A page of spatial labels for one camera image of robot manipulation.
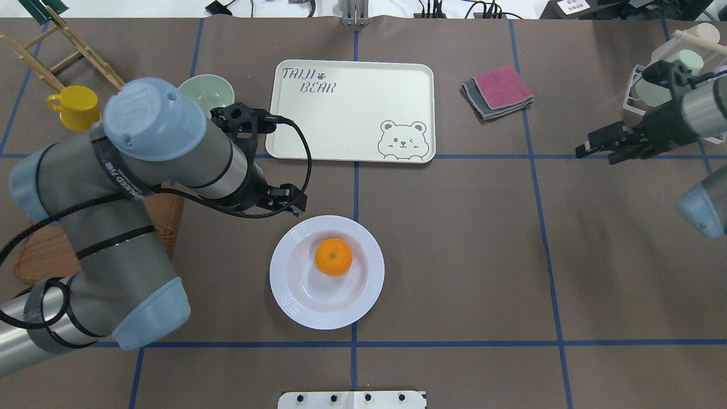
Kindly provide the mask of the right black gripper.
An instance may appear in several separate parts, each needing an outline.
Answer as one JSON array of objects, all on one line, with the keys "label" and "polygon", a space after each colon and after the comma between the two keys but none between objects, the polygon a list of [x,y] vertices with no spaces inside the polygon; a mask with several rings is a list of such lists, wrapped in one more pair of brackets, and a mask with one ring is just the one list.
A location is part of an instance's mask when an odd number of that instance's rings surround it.
[{"label": "right black gripper", "polygon": [[645,114],[634,127],[619,121],[588,134],[575,148],[577,160],[598,152],[607,152],[608,163],[647,160],[661,153],[695,143],[698,134],[688,126],[679,103],[669,102]]}]

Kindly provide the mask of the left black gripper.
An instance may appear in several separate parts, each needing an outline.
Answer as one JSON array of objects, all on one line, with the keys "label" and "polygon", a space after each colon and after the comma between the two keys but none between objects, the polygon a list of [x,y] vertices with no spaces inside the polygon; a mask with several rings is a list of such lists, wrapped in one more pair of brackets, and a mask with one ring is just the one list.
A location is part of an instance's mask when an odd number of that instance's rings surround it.
[{"label": "left black gripper", "polygon": [[292,183],[270,186],[254,161],[248,163],[243,181],[229,195],[229,209],[234,212],[259,207],[270,210],[272,215],[288,213],[298,218],[302,213],[298,206],[307,206],[306,193]]}]

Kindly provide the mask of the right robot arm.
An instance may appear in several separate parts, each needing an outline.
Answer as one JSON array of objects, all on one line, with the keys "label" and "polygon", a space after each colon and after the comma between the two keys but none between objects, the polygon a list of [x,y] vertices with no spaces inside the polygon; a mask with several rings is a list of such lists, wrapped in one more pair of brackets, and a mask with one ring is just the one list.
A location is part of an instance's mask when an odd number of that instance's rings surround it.
[{"label": "right robot arm", "polygon": [[[644,114],[633,127],[615,122],[589,133],[575,148],[577,158],[608,153],[608,163],[649,160],[678,148],[696,144],[702,156],[708,144],[725,145],[725,77],[687,90]],[[676,207],[694,228],[711,239],[725,235],[725,166],[686,191]]]}]

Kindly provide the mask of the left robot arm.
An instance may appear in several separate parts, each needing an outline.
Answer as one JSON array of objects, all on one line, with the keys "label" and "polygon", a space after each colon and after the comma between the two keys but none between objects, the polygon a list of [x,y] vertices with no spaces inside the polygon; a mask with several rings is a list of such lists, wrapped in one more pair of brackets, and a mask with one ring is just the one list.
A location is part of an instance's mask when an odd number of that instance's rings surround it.
[{"label": "left robot arm", "polygon": [[2,306],[2,375],[112,337],[124,350],[158,341],[190,317],[189,298],[144,205],[182,197],[237,218],[306,209],[306,190],[267,184],[258,136],[291,119],[233,103],[210,114],[160,78],[138,78],[83,134],[29,155],[11,171],[13,201],[34,221],[2,249],[58,223],[80,272],[42,280]]}]

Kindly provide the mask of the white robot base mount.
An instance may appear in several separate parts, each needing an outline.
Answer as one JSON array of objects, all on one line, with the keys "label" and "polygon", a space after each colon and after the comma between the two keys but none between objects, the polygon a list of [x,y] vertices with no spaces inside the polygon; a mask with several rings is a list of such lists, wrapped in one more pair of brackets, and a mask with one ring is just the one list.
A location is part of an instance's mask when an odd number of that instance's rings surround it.
[{"label": "white robot base mount", "polygon": [[425,391],[299,391],[281,394],[278,408],[428,408]]}]

